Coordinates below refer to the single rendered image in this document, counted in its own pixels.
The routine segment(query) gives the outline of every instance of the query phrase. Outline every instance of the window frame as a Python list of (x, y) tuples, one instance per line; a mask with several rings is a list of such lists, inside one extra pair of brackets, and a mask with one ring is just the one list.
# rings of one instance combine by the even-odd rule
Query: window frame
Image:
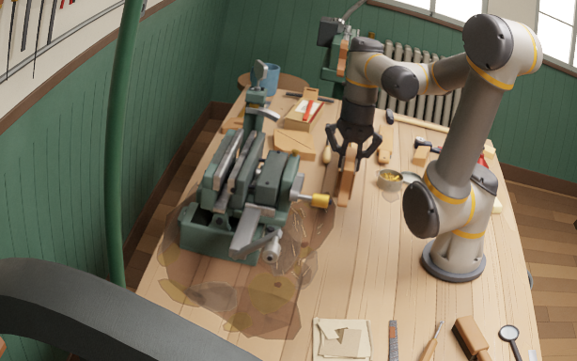
[[(464, 23), (461, 22), (460, 20), (435, 12), (436, 0), (430, 0), (429, 9), (419, 8), (414, 5), (400, 3), (398, 0), (375, 0), (375, 2), (395, 6), (398, 8), (404, 8), (409, 11), (414, 11), (423, 15), (430, 16), (431, 18), (438, 19), (446, 23), (450, 23), (459, 27), (464, 27)], [(489, 9), (489, 0), (482, 0), (482, 13), (486, 14), (488, 9)]]
[[(549, 14), (546, 14), (544, 12), (540, 12), (540, 1), (542, 1), (542, 0), (536, 1), (536, 34), (538, 33), (538, 29), (539, 29), (538, 19), (539, 19), (540, 13), (543, 14), (544, 16), (548, 16), (552, 19), (555, 19), (555, 20), (557, 20), (563, 24), (567, 24), (567, 23), (565, 23), (559, 19), (556, 19), (555, 17), (553, 17)], [(569, 62), (565, 63), (564, 61), (558, 60), (558, 59), (556, 59), (550, 55), (547, 55), (547, 54), (543, 54), (543, 56), (544, 56), (545, 60), (548, 60), (548, 61), (554, 63), (555, 65), (558, 65), (558, 66), (560, 66), (560, 67), (562, 67), (568, 71), (573, 71), (573, 72), (577, 73), (577, 68), (573, 66), (573, 57), (575, 55), (575, 44), (576, 44), (576, 39), (577, 39), (577, 0), (575, 0), (575, 10), (573, 13), (573, 25), (569, 25), (569, 24), (567, 24), (567, 25), (571, 26), (571, 28), (572, 28), (572, 31), (571, 31), (571, 48), (569, 49), (570, 50)]]

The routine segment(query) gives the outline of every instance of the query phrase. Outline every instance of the yellow ring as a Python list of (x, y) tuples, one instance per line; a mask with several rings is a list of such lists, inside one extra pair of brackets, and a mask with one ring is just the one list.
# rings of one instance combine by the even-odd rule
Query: yellow ring
[(480, 232), (480, 233), (467, 233), (467, 232), (462, 232), (459, 229), (455, 229), (455, 230), (451, 231), (451, 233), (455, 234), (456, 236), (460, 236), (462, 238), (466, 238), (469, 240), (476, 240), (476, 239), (484, 236), (485, 232), (486, 232), (486, 230), (484, 232)]
[(372, 55), (369, 59), (366, 60), (366, 63), (365, 63), (365, 78), (366, 78), (367, 80), (368, 80), (368, 75), (366, 75), (366, 67), (368, 66), (368, 62), (371, 61), (371, 59), (373, 59), (374, 57), (376, 57), (376, 56), (378, 56), (378, 55), (382, 55), (382, 54), (380, 54), (380, 53), (374, 54), (374, 55)]
[(427, 78), (427, 87), (424, 88), (424, 91), (422, 92), (422, 94), (425, 94), (427, 92), (427, 90), (429, 90), (429, 76), (427, 75), (427, 71), (424, 70), (424, 67), (421, 66), (420, 64), (417, 64), (420, 68), (422, 68), (422, 71), (424, 72), (424, 77)]
[(433, 72), (433, 67), (435, 67), (435, 63), (431, 64), (431, 77), (433, 77), (433, 81), (435, 82), (435, 85), (438, 86), (438, 88), (440, 88), (440, 90), (442, 90), (445, 93), (448, 93), (448, 91), (444, 90), (441, 86), (440, 83), (438, 83), (438, 80), (435, 79), (435, 72)]
[(533, 70), (533, 68), (536, 66), (536, 62), (538, 61), (538, 49), (536, 49), (536, 40), (533, 39), (533, 35), (531, 35), (531, 32), (529, 31), (529, 29), (526, 28), (526, 26), (524, 24), (521, 24), (522, 26), (524, 26), (524, 30), (526, 30), (527, 33), (529, 33), (529, 37), (531, 37), (531, 41), (533, 41), (533, 64), (531, 64), (531, 69), (529, 69), (528, 72), (524, 73), (528, 74), (529, 72), (531, 72)]
[(346, 80), (347, 80), (347, 82), (353, 84), (354, 86), (367, 87), (367, 88), (369, 88), (369, 89), (373, 89), (373, 88), (378, 87), (378, 86), (372, 86), (372, 85), (369, 85), (369, 84), (362, 84), (362, 83), (354, 82), (354, 81), (352, 81), (352, 80), (349, 79), (349, 78), (346, 78)]
[(431, 184), (431, 181), (429, 180), (429, 177), (427, 176), (426, 172), (424, 174), (424, 183), (427, 185), (427, 188), (429, 188), (429, 190), (433, 193), (434, 196), (437, 196), (440, 200), (442, 200), (448, 204), (462, 204), (462, 203), (466, 202), (466, 199), (468, 198), (468, 196), (466, 196), (463, 199), (455, 199), (455, 198), (452, 198), (450, 196), (443, 195), (440, 191), (438, 191), (433, 186), (433, 184)]
[(469, 56), (466, 57), (466, 61), (469, 63), (471, 68), (477, 72), (478, 75), (480, 75), (484, 80), (486, 80), (490, 84), (497, 86), (503, 90), (511, 90), (513, 88), (512, 84), (503, 83), (493, 78), (492, 76), (488, 75), (484, 70), (482, 70), (476, 64), (474, 64), (473, 61), (471, 61), (471, 59), (469, 58)]
[(467, 219), (464, 226), (460, 228), (465, 228), (471, 222), (471, 219), (474, 217), (474, 213), (476, 212), (476, 195), (474, 194), (474, 187), (471, 187), (471, 212), (469, 213), (469, 219)]

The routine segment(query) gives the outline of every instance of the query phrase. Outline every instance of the green wall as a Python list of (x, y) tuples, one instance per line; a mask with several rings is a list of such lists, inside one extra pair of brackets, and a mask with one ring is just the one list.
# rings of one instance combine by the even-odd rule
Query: green wall
[[(178, 0), (139, 25), (124, 142), (124, 237), (211, 100), (213, 44), (225, 16), (226, 0)], [(103, 131), (115, 46), (90, 58), (0, 136), (0, 259), (47, 259), (108, 274)], [(67, 355), (3, 337), (2, 360)]]
[[(231, 1), (212, 98), (234, 102), (237, 77), (255, 59), (278, 64), (321, 94), (332, 83), (320, 79), (325, 50), (316, 46), (321, 16), (341, 17), (355, 0)], [(463, 52), (461, 32), (384, 8), (364, 5), (350, 24), (366, 36), (399, 41), (438, 55)], [(500, 162), (577, 183), (577, 79), (543, 65), (507, 92), (491, 128)]]

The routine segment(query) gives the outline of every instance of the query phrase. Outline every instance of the black curved tube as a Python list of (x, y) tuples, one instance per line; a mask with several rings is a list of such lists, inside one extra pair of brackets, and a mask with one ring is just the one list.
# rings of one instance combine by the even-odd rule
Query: black curved tube
[(39, 259), (0, 260), (0, 334), (85, 360), (259, 360), (95, 275)]

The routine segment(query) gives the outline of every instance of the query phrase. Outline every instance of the wooden tabletop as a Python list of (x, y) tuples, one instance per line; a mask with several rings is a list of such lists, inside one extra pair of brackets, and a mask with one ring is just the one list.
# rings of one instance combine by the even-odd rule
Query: wooden tabletop
[[(245, 72), (238, 77), (238, 89), (243, 90), (245, 86), (251, 85), (251, 73)], [(299, 78), (295, 75), (286, 74), (285, 72), (280, 72), (279, 80), (277, 81), (278, 89), (285, 89), (288, 91), (297, 91), (299, 93), (304, 91), (304, 88), (308, 86), (306, 80)]]
[[(285, 93), (286, 90), (278, 89), (270, 105), (282, 116), (297, 102), (296, 98), (288, 97)], [(236, 117), (240, 113), (244, 106), (243, 96), (244, 92), (226, 118)], [(306, 175), (304, 194), (322, 190), (326, 171), (320, 160), (325, 146), (324, 125), (337, 120), (340, 107), (340, 101), (325, 104), (322, 109), (324, 114), (313, 130), (315, 148), (319, 154), (315, 162), (300, 163), (300, 171)], [(402, 361), (419, 359), (433, 338), (438, 323), (444, 321), (432, 359), (461, 361), (465, 357), (451, 334), (451, 327), (456, 318), (466, 315), (473, 315), (476, 319), (489, 342), (493, 360), (514, 360), (509, 344), (497, 336), (500, 327), (506, 324), (513, 324), (520, 330), (517, 343), (522, 357), (529, 360), (528, 350), (536, 350), (538, 360), (541, 360), (536, 316), (520, 236), (497, 156), (487, 162), (499, 180), (498, 198), (504, 210), (502, 214), (491, 217), (487, 228), (485, 272), (468, 283), (439, 281), (420, 265), (422, 250), (430, 240), (415, 238), (406, 227), (401, 210), (403, 190), (397, 199), (384, 196), (376, 180), (377, 173), (384, 168), (410, 170), (422, 175), (425, 167), (411, 163), (414, 138), (423, 136), (434, 146), (442, 145), (446, 128), (432, 125), (438, 130), (435, 131), (425, 128), (430, 124), (424, 121), (406, 117), (400, 119), (407, 122), (396, 121), (390, 126), (394, 132), (395, 150), (390, 164), (379, 165), (376, 155), (362, 162), (355, 176), (348, 208), (335, 209), (335, 226), (328, 237), (319, 245), (312, 244), (317, 251), (306, 252), (306, 257), (310, 258), (311, 275), (304, 284), (301, 282), (305, 278), (295, 276), (300, 270), (291, 270), (286, 275), (274, 278), (269, 266), (262, 261), (256, 267), (249, 267), (183, 250), (176, 250), (174, 258), (183, 261), (173, 269), (170, 263), (166, 263), (162, 256), (165, 250), (161, 249), (150, 260), (137, 294), (265, 361), (311, 360), (314, 317), (371, 320), (373, 360), (378, 361), (388, 360), (390, 320), (398, 321), (399, 360)], [(280, 120), (275, 124), (265, 120), (265, 152), (272, 148), (273, 129), (281, 126), (282, 122)], [(381, 125), (387, 126), (383, 110), (376, 110), (374, 124), (376, 130)], [(179, 200), (180, 204), (195, 191), (193, 184), (199, 182), (222, 138), (220, 133), (213, 138)], [(437, 154), (431, 153), (429, 160), (433, 159), (437, 159)], [(289, 220), (293, 217), (297, 219), (298, 215), (291, 215)], [(290, 221), (287, 224), (287, 227), (294, 226), (295, 223)], [(267, 309), (266, 313), (257, 312), (260, 310), (259, 301), (256, 303), (252, 300), (253, 290), (250, 286), (261, 278), (268, 278), (271, 282), (279, 280), (275, 282), (278, 288), (285, 281), (293, 283), (295, 292), (286, 297), (289, 302), (276, 311), (273, 308)], [(212, 312), (183, 299), (183, 290), (202, 285), (223, 285), (225, 290), (232, 288), (236, 291), (237, 305), (228, 312)], [(277, 293), (271, 295), (268, 301), (272, 303), (273, 298), (282, 297)], [(233, 321), (236, 315), (247, 318), (248, 323), (240, 322), (246, 323), (241, 326), (241, 332), (233, 330), (228, 322)]]

